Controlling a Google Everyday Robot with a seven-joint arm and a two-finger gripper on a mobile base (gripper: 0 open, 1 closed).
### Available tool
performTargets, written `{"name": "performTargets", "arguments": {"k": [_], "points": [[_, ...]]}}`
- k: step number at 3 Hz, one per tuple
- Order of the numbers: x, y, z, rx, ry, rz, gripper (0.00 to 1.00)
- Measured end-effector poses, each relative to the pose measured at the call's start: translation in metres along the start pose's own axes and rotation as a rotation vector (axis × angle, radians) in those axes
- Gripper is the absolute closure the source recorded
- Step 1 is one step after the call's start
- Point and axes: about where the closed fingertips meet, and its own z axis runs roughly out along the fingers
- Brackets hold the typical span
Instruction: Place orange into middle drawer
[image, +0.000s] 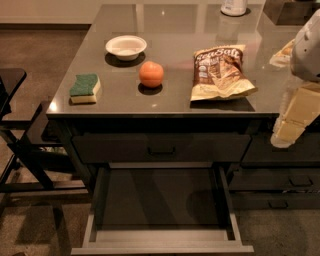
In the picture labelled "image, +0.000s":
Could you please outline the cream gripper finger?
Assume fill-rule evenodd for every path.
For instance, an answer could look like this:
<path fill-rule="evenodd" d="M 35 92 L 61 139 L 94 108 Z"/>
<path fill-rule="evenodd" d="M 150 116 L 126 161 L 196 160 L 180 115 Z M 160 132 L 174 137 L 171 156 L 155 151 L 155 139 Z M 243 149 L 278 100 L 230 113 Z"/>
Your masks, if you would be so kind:
<path fill-rule="evenodd" d="M 308 126 L 319 115 L 320 85 L 318 83 L 305 83 L 294 93 L 284 118 L 286 122 Z"/>
<path fill-rule="evenodd" d="M 303 134 L 305 128 L 296 124 L 280 121 L 275 130 L 275 138 L 280 143 L 293 144 Z"/>

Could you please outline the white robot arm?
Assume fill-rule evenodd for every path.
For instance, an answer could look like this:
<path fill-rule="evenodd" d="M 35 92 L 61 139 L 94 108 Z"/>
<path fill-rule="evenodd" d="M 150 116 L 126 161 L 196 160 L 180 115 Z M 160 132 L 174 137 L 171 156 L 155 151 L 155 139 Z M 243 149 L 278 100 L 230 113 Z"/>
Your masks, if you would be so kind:
<path fill-rule="evenodd" d="M 282 97 L 271 143 L 278 148 L 294 144 L 319 116 L 320 84 L 320 10 L 269 63 L 277 67 L 289 67 L 300 82 L 289 82 Z"/>

